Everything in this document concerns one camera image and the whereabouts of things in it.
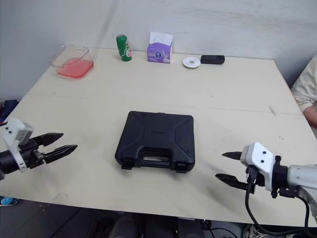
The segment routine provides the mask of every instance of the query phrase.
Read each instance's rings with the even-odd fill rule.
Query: person
[[[314,56],[291,89],[317,138],[317,56]]]

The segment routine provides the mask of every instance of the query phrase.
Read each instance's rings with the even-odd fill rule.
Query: case latch
[[[177,173],[186,173],[186,163],[176,163],[175,170]]]
[[[123,170],[131,170],[134,167],[134,162],[131,158],[124,158],[122,161],[121,168]]]

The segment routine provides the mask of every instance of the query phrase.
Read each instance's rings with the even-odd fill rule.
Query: red liquid
[[[93,66],[92,60],[73,58],[67,61],[62,68],[59,68],[57,73],[69,78],[82,78]]]

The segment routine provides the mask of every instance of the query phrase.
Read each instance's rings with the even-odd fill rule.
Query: tissue box
[[[148,61],[170,63],[173,36],[167,33],[151,32],[147,49]]]

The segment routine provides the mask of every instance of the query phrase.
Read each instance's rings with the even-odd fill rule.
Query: wooden table
[[[95,66],[83,79],[60,78],[50,67],[10,115],[30,123],[34,136],[64,133],[41,151],[65,144],[78,148],[47,166],[7,175],[1,195],[250,223],[245,192],[214,176],[245,181],[246,167],[222,153],[259,141],[281,155],[283,165],[316,161],[316,139],[272,60],[227,57],[223,65],[187,69],[182,65],[187,55],[181,54],[174,54],[171,64],[147,62],[145,52],[133,52],[130,62],[121,61],[117,50],[93,49],[92,55]],[[122,170],[114,154],[129,111],[192,115],[193,170]],[[3,141],[0,145],[6,149]],[[250,206],[262,224],[304,224],[301,201],[273,199],[263,187],[251,195]]]

